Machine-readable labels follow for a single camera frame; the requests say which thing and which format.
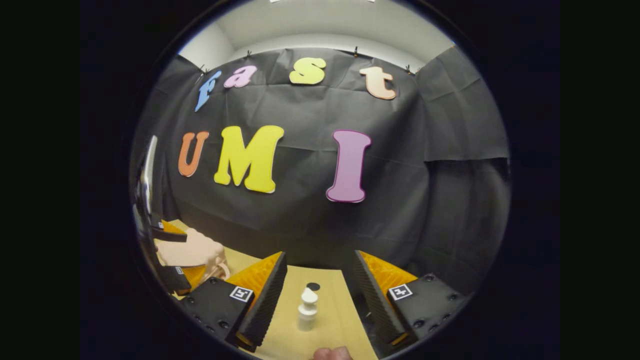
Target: foam letter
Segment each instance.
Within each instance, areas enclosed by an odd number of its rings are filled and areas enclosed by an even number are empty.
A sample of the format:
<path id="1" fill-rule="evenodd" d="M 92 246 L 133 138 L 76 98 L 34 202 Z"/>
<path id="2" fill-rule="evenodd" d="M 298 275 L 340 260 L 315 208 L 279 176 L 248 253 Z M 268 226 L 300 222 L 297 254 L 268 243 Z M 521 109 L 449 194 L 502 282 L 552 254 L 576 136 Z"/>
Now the foam letter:
<path id="1" fill-rule="evenodd" d="M 196 111 L 198 111 L 202 105 L 204 105 L 207 100 L 209 100 L 209 93 L 213 91 L 213 86 L 216 84 L 216 79 L 218 79 L 222 75 L 222 71 L 218 70 L 217 73 L 213 74 L 209 80 L 207 80 L 200 87 L 200 95 L 198 96 L 198 104 L 196 105 Z"/>
<path id="2" fill-rule="evenodd" d="M 324 69 L 326 62 L 320 58 L 302 58 L 293 64 L 293 69 L 289 74 L 292 84 L 318 84 L 324 79 Z"/>
<path id="3" fill-rule="evenodd" d="M 249 81 L 251 81 L 251 76 L 253 75 L 253 73 L 256 72 L 257 70 L 258 68 L 253 65 L 249 65 L 249 66 L 245 66 L 245 67 L 241 67 L 240 69 L 237 69 L 236 71 L 234 71 L 234 75 L 231 75 L 225 81 L 225 88 L 232 88 L 234 86 L 236 88 L 241 88 L 243 86 L 246 86 L 249 83 Z"/>
<path id="4" fill-rule="evenodd" d="M 218 172 L 213 175 L 213 181 L 218 184 L 228 185 L 229 166 L 234 184 L 239 186 L 246 169 L 251 165 L 249 176 L 244 180 L 247 189 L 256 192 L 273 193 L 276 183 L 271 180 L 273 168 L 273 156 L 276 151 L 276 143 L 284 135 L 284 130 L 279 126 L 262 126 L 255 133 L 249 145 L 244 147 L 242 131 L 239 126 L 229 126 L 222 131 L 222 152 Z"/>
<path id="5" fill-rule="evenodd" d="M 364 200 L 360 187 L 364 149 L 371 145 L 371 138 L 353 130 L 336 130 L 333 138 L 338 142 L 338 165 L 333 186 L 326 191 L 327 199 L 340 202 Z"/>
<path id="6" fill-rule="evenodd" d="M 182 137 L 182 148 L 180 149 L 180 156 L 178 157 L 178 171 L 182 176 L 192 176 L 196 169 L 198 168 L 198 163 L 200 162 L 200 154 L 202 153 L 202 146 L 204 145 L 204 140 L 209 137 L 208 131 L 201 131 L 196 136 L 196 149 L 193 151 L 193 158 L 191 159 L 191 163 L 187 164 L 187 152 L 189 152 L 189 146 L 191 146 L 191 141 L 193 140 L 193 133 L 186 133 Z"/>
<path id="7" fill-rule="evenodd" d="M 396 92 L 385 87 L 385 80 L 393 80 L 391 74 L 382 71 L 381 67 L 367 67 L 361 69 L 360 73 L 366 75 L 367 90 L 379 99 L 391 100 L 396 97 Z"/>

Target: finger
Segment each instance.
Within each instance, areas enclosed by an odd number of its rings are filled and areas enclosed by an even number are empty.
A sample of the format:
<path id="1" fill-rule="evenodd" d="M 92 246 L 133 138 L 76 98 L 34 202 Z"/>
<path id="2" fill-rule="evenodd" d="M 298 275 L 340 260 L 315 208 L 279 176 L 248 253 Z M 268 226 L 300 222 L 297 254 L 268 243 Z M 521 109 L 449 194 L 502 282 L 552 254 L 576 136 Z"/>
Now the finger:
<path id="1" fill-rule="evenodd" d="M 314 360 L 329 360 L 329 354 L 331 349 L 328 347 L 321 347 L 314 352 Z"/>
<path id="2" fill-rule="evenodd" d="M 337 347 L 331 350 L 329 360 L 353 360 L 353 358 L 346 347 Z"/>

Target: ceiling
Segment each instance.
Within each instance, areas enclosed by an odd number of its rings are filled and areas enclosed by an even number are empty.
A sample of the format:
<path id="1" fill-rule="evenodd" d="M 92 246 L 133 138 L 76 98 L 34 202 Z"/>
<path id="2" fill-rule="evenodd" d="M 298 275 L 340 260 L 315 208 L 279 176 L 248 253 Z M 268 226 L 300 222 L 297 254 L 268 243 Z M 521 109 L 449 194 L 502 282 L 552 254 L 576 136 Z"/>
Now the ceiling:
<path id="1" fill-rule="evenodd" d="M 381 42 L 426 63 L 453 44 L 428 20 L 392 0 L 253 0 L 216 24 L 235 49 L 275 37 L 328 33 Z"/>

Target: black fabric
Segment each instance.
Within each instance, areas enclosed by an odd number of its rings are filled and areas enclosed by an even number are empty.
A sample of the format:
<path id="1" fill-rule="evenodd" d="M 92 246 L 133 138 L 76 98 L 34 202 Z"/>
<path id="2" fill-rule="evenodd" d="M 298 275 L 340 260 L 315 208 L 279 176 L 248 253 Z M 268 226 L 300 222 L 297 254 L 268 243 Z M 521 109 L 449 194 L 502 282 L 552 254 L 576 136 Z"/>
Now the black fabric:
<path id="1" fill-rule="evenodd" d="M 319 85 L 290 83 L 294 62 L 304 57 L 327 62 Z M 164 73 L 137 134 L 139 141 L 159 138 L 154 211 L 258 258 L 282 250 L 291 265 L 349 269 L 358 249 L 415 275 L 434 272 L 463 293 L 477 287 L 506 225 L 508 146 L 489 90 L 457 48 L 417 75 L 331 49 L 253 54 L 199 80 L 200 71 L 186 62 L 179 58 Z M 250 84 L 224 88 L 246 65 L 258 68 Z M 367 91 L 359 70 L 371 66 L 393 75 L 387 86 L 395 99 Z M 198 89 L 218 70 L 209 100 L 194 112 Z M 222 129 L 239 126 L 247 144 L 265 125 L 284 129 L 273 162 L 275 193 L 216 184 Z M 359 204 L 325 196 L 335 175 L 336 129 L 372 139 L 362 175 L 366 198 Z M 210 133 L 200 164 L 184 177 L 177 166 L 182 136 L 200 131 Z M 344 275 L 356 288 L 352 275 Z"/>

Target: white bottle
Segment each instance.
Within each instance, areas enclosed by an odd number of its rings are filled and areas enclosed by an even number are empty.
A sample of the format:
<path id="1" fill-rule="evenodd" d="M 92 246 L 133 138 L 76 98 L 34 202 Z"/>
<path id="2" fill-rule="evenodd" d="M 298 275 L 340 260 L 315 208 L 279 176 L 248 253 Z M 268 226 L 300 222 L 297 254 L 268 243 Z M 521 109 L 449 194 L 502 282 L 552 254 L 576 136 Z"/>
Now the white bottle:
<path id="1" fill-rule="evenodd" d="M 305 288 L 301 298 L 302 304 L 298 306 L 298 330 L 309 331 L 313 328 L 316 320 L 318 295 L 310 288 Z"/>

